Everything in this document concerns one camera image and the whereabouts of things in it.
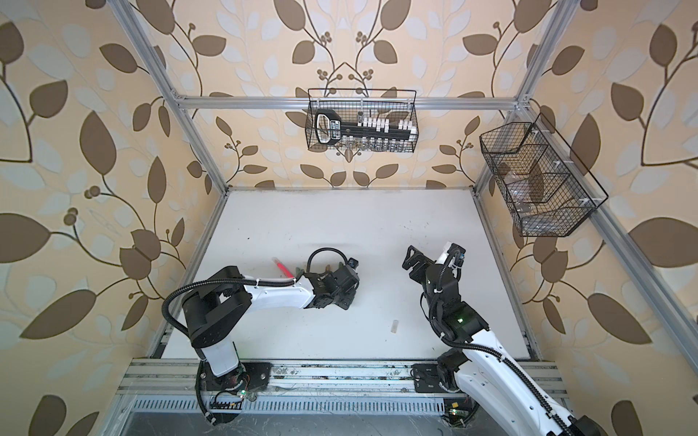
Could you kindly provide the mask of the pink highlighter marker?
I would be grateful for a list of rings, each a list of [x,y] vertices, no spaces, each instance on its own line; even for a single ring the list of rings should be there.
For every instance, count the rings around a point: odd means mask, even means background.
[[[279,271],[286,277],[286,278],[295,278],[296,276],[294,275],[293,272],[289,270],[288,267],[285,266],[285,264],[278,258],[274,257],[273,262],[276,265],[276,267],[279,269]]]

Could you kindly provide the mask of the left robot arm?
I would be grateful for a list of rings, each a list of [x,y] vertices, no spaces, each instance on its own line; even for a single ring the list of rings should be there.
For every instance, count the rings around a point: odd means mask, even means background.
[[[220,395],[229,393],[243,399],[253,381],[240,362],[231,336],[243,316],[263,310],[323,309],[328,305],[347,310],[360,285],[358,265],[356,259],[334,247],[321,247],[309,255],[304,270],[285,279],[245,276],[231,265],[165,298],[163,318],[189,339],[199,358],[194,395],[209,424],[230,423],[230,418],[214,410]]]

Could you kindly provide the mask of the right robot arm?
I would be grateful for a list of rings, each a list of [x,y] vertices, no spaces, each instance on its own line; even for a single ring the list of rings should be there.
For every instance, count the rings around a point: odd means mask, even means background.
[[[411,245],[402,263],[422,287],[427,323],[449,347],[437,360],[440,387],[472,398],[508,435],[601,435],[594,420],[574,416],[541,388],[462,299],[464,262],[465,248],[451,243],[435,260]]]

